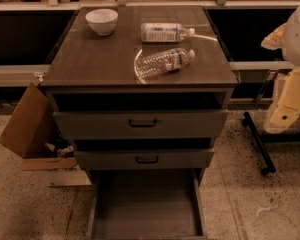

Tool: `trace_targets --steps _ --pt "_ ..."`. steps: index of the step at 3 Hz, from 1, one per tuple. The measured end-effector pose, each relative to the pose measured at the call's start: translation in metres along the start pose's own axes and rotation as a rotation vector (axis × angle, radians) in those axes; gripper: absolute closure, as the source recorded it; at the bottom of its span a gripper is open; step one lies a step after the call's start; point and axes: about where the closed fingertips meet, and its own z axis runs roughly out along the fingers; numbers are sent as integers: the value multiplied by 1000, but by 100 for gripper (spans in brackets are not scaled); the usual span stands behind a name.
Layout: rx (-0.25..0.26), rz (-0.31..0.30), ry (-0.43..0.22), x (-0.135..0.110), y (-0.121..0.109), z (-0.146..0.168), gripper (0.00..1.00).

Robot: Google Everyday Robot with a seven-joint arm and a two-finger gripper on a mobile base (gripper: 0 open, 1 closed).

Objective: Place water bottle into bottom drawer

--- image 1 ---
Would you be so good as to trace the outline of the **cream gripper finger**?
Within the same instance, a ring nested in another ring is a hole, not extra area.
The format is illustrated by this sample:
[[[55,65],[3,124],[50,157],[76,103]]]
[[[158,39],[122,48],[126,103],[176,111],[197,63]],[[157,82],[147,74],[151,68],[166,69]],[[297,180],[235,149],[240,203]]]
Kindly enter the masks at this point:
[[[270,123],[277,128],[289,128],[300,116],[300,111],[287,106],[270,108]]]
[[[261,46],[268,50],[281,49],[283,44],[285,26],[286,24],[280,25],[272,33],[266,36],[262,40]]]

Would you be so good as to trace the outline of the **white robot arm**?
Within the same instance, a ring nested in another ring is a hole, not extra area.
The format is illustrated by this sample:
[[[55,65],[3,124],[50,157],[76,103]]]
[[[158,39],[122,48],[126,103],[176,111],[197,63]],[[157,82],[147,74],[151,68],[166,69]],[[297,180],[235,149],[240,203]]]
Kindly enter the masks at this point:
[[[281,133],[300,117],[300,5],[286,23],[263,39],[261,46],[281,49],[283,58],[294,65],[284,78],[279,98],[270,106],[263,125],[267,133]]]

